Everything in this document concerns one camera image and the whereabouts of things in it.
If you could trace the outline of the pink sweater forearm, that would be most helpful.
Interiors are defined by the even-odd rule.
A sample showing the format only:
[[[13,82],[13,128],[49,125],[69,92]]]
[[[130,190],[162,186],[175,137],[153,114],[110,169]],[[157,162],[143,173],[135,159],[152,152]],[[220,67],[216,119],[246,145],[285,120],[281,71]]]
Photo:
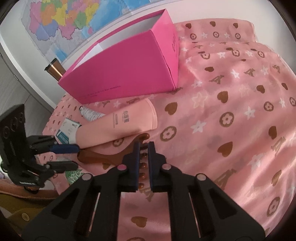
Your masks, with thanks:
[[[56,190],[39,190],[37,194],[32,194],[6,179],[1,179],[1,194],[32,200],[53,200],[59,196]]]

